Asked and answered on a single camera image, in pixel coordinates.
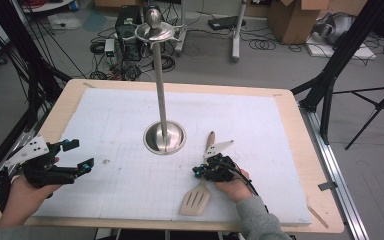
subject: human hand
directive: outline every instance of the human hand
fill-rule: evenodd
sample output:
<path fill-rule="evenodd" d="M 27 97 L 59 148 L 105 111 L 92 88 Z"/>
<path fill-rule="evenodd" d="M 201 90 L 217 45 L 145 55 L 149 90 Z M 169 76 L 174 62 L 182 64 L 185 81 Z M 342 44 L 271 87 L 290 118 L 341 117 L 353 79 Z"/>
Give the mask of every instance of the human hand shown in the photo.
<path fill-rule="evenodd" d="M 23 225 L 45 199 L 60 187 L 61 185 L 47 185 L 35 188 L 24 175 L 17 177 L 12 182 L 8 202 L 0 218 L 0 229 Z"/>
<path fill-rule="evenodd" d="M 247 171 L 243 169 L 240 169 L 240 171 L 247 179 L 249 179 L 249 173 Z M 214 185 L 216 188 L 226 193 L 227 197 L 234 202 L 239 202 L 253 196 L 249 188 L 239 178 L 234 178 L 230 182 L 215 182 Z"/>

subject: sleeve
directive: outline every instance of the sleeve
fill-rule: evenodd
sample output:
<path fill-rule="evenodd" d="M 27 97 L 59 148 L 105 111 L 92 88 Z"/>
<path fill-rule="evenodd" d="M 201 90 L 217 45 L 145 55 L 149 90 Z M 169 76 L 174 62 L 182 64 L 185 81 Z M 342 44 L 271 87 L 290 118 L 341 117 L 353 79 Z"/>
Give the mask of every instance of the sleeve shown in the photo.
<path fill-rule="evenodd" d="M 261 197 L 254 196 L 236 204 L 242 223 L 242 235 L 247 240 L 291 240 L 280 229 L 276 216 L 266 211 Z"/>
<path fill-rule="evenodd" d="M 30 227 L 20 226 L 0 230 L 0 240 L 28 240 Z"/>

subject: person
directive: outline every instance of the person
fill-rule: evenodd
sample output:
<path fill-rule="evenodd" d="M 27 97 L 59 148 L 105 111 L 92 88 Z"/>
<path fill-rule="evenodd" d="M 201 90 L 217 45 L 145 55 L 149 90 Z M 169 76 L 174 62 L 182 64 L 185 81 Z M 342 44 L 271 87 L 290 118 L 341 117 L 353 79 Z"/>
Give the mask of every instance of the person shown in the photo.
<path fill-rule="evenodd" d="M 241 172 L 249 178 L 248 172 Z M 245 183 L 234 179 L 230 182 L 217 182 L 215 186 L 236 203 L 245 239 L 291 239 L 281 231 L 276 216 L 267 213 L 261 197 L 253 196 Z M 35 188 L 23 175 L 17 177 L 12 183 L 8 203 L 0 218 L 0 239 L 30 239 L 30 228 L 23 226 L 24 223 L 39 209 L 45 199 L 60 187 L 61 185 L 47 185 Z"/>

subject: spatula head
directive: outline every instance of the spatula head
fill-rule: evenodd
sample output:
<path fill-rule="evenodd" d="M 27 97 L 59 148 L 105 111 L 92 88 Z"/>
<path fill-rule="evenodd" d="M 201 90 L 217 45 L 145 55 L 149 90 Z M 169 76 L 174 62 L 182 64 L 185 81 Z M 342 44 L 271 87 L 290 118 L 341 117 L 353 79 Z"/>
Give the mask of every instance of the spatula head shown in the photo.
<path fill-rule="evenodd" d="M 210 200 L 210 191 L 205 187 L 205 181 L 190 190 L 183 197 L 182 205 L 180 206 L 180 214 L 188 216 L 201 215 Z"/>

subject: spatula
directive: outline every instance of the spatula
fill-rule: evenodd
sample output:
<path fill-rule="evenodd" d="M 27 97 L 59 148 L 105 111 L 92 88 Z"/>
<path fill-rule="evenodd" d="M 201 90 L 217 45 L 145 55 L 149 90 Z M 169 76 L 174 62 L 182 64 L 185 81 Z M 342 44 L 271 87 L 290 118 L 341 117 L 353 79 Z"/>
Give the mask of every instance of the spatula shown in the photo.
<path fill-rule="evenodd" d="M 214 144 L 215 133 L 214 131 L 210 132 L 208 135 L 207 146 L 205 151 Z M 207 206 L 208 200 L 210 200 L 210 191 L 206 187 L 205 179 L 201 179 L 199 184 L 188 191 L 183 197 L 182 205 L 180 206 L 180 214 L 188 216 L 197 216 L 200 215 L 205 206 Z"/>

